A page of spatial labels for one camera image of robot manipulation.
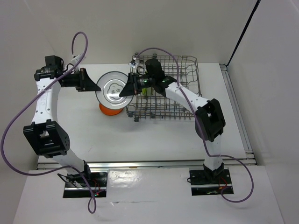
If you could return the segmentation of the orange plate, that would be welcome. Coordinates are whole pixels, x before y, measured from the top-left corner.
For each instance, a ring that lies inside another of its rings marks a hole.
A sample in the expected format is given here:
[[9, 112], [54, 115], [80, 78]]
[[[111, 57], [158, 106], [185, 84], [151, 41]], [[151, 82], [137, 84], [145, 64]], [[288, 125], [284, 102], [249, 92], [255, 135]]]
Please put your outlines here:
[[100, 111], [103, 113], [103, 114], [105, 114], [105, 115], [107, 115], [107, 116], [115, 116], [115, 115], [117, 115], [117, 114], [120, 114], [122, 111], [123, 111], [123, 108], [121, 108], [121, 109], [109, 109], [109, 108], [107, 108], [107, 107], [105, 107], [104, 105], [102, 105], [102, 104], [99, 104], [99, 109], [100, 109]]

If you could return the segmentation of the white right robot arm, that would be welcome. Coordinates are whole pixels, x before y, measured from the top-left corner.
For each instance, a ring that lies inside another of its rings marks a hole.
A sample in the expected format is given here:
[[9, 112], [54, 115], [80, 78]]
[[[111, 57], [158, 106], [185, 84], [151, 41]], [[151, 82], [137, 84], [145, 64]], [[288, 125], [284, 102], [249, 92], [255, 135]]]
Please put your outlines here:
[[205, 99], [185, 88], [178, 78], [167, 76], [156, 58], [145, 62], [146, 72], [143, 75], [139, 74], [135, 59], [129, 65], [134, 71], [128, 74], [128, 80], [119, 96], [134, 96], [152, 87], [160, 95], [192, 112], [196, 133], [203, 140], [206, 152], [204, 178], [209, 183], [216, 182], [224, 170], [220, 139], [226, 125], [219, 101]]

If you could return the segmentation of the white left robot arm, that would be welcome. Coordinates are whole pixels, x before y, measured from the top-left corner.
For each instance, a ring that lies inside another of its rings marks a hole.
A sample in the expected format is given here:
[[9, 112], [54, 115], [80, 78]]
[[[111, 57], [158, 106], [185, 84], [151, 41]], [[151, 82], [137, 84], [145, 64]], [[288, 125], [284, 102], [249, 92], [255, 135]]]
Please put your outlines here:
[[62, 87], [74, 87], [78, 92], [100, 91], [90, 79], [85, 68], [62, 79], [64, 62], [58, 56], [46, 56], [45, 66], [37, 70], [34, 78], [41, 97], [31, 124], [23, 128], [23, 134], [38, 156], [52, 159], [66, 167], [67, 180], [80, 186], [92, 182], [87, 163], [71, 150], [70, 137], [57, 121], [58, 95]]

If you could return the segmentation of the white plate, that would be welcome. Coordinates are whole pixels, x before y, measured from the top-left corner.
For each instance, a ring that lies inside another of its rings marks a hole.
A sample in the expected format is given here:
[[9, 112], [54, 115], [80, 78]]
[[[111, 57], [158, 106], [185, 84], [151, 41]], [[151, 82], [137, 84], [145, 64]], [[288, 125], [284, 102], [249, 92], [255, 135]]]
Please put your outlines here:
[[98, 102], [111, 110], [119, 110], [126, 107], [133, 99], [133, 96], [120, 97], [128, 80], [128, 76], [120, 71], [110, 71], [103, 74], [97, 81], [101, 91], [96, 92]]

